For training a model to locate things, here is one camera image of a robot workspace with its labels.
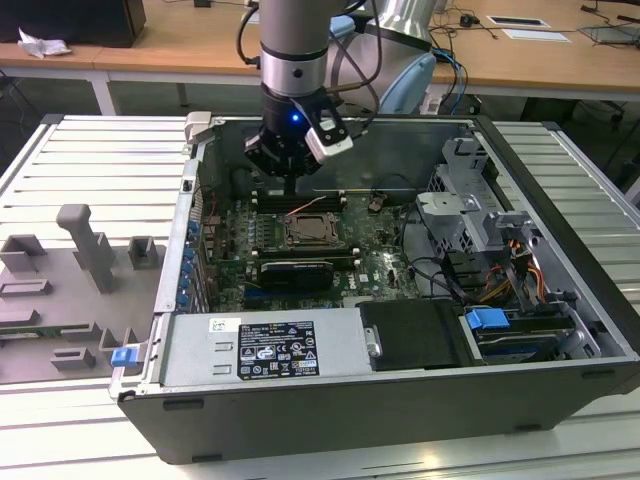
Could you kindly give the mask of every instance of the black plastic cover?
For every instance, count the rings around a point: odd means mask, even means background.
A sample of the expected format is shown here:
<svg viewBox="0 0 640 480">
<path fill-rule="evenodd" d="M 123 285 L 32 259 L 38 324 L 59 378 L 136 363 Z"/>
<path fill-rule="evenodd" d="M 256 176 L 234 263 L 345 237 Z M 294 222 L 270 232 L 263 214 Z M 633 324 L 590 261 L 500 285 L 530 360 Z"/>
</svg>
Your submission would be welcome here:
<svg viewBox="0 0 640 480">
<path fill-rule="evenodd" d="M 473 365 L 459 319 L 449 299 L 408 299 L 360 305 L 365 328 L 377 329 L 382 355 L 372 360 L 377 372 Z"/>
</svg>

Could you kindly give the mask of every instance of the blue latch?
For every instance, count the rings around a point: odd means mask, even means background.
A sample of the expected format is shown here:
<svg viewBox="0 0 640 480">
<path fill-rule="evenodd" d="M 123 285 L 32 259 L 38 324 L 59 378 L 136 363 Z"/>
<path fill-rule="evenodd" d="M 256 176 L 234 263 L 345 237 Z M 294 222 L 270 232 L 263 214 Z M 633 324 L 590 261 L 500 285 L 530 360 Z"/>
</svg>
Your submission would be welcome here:
<svg viewBox="0 0 640 480">
<path fill-rule="evenodd" d="M 113 368 L 138 366 L 138 347 L 116 348 L 111 354 L 111 366 Z"/>
<path fill-rule="evenodd" d="M 465 317 L 472 330 L 476 328 L 509 328 L 511 326 L 501 308 L 474 308 Z"/>
</svg>

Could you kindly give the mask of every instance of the wooden desk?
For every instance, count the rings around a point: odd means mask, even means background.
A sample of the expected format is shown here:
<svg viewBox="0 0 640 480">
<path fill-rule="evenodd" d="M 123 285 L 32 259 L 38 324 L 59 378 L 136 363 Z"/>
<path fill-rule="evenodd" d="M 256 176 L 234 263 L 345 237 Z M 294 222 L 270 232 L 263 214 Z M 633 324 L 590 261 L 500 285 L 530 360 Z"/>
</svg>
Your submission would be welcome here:
<svg viewBox="0 0 640 480">
<path fill-rule="evenodd" d="M 580 11 L 584 4 L 593 5 L 593 2 L 456 0 L 459 8 L 472 9 L 485 27 L 497 27 L 487 15 L 540 18 L 551 26 L 548 30 L 573 31 L 603 25 L 602 19 Z M 631 5 L 600 2 L 599 10 L 611 18 L 613 24 L 622 23 L 615 20 L 619 14 L 640 16 L 640 8 Z M 432 25 L 457 24 L 459 18 L 460 13 L 455 11 L 434 15 Z M 593 46 L 593 41 L 580 32 L 563 33 L 570 43 L 512 40 L 502 30 L 492 32 L 498 40 L 478 27 L 473 31 L 459 30 L 453 39 L 456 56 L 469 72 L 469 93 L 500 91 L 504 94 L 507 88 L 516 95 L 519 90 L 527 89 L 532 91 L 526 96 L 552 98 L 605 99 L 612 93 L 640 97 L 640 51 L 636 49 Z M 441 30 L 434 31 L 433 37 L 443 48 L 449 48 Z M 439 66 L 438 73 L 446 67 Z"/>
<path fill-rule="evenodd" d="M 133 48 L 103 48 L 94 59 L 98 70 L 207 73 L 259 76 L 238 57 L 235 47 L 242 6 L 145 0 L 147 23 Z M 260 32 L 248 25 L 243 45 L 247 55 L 260 53 Z"/>
<path fill-rule="evenodd" d="M 458 7 L 473 9 L 487 27 L 495 25 L 486 15 L 542 18 L 553 30 L 602 24 L 598 17 L 580 11 L 583 3 L 588 0 L 456 0 Z M 0 44 L 0 67 L 14 76 L 87 80 L 107 115 L 117 111 L 110 81 L 260 83 L 259 72 L 243 65 L 235 51 L 244 8 L 214 4 L 196 9 L 188 0 L 145 0 L 145 10 L 146 27 L 133 48 L 72 46 L 71 55 L 38 60 L 15 45 Z M 620 4 L 600 3 L 600 10 L 611 19 L 617 14 L 640 14 L 638 7 Z M 448 17 L 436 15 L 432 25 L 457 25 L 459 16 L 455 11 Z M 594 47 L 579 32 L 565 33 L 570 43 L 511 40 L 501 30 L 493 32 L 498 40 L 480 29 L 457 31 L 453 39 L 456 55 L 469 72 L 468 93 L 640 101 L 640 52 L 635 49 Z M 433 35 L 441 46 L 448 46 L 442 33 Z M 258 26 L 247 27 L 244 44 L 248 54 L 258 53 Z M 430 92 L 441 94 L 452 80 L 451 67 L 438 65 Z"/>
</svg>

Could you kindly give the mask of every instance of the paper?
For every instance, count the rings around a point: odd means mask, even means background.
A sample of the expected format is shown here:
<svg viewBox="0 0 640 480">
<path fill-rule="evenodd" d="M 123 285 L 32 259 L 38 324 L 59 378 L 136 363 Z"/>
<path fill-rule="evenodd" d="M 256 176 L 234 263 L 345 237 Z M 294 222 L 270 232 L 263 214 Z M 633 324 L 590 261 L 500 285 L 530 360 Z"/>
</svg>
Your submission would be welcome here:
<svg viewBox="0 0 640 480">
<path fill-rule="evenodd" d="M 67 44 L 62 40 L 42 40 L 27 35 L 21 28 L 19 28 L 18 31 L 20 32 L 18 45 L 29 55 L 43 59 L 45 55 L 64 55 L 65 53 L 71 53 L 71 50 L 67 48 Z"/>
<path fill-rule="evenodd" d="M 567 37 L 561 33 L 541 32 L 539 30 L 515 30 L 511 28 L 503 28 L 502 31 L 509 38 L 514 40 L 541 40 L 544 42 L 570 42 Z"/>
</svg>

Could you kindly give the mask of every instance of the black box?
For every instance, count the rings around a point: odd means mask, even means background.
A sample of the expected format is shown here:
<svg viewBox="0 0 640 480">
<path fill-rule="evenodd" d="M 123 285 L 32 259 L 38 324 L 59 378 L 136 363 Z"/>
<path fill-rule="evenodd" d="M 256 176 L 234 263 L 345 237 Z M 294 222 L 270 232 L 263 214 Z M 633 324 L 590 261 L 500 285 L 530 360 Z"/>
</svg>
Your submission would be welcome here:
<svg viewBox="0 0 640 480">
<path fill-rule="evenodd" d="M 142 0 L 0 0 L 0 41 L 16 42 L 22 28 L 45 40 L 130 47 L 146 20 Z"/>
</svg>

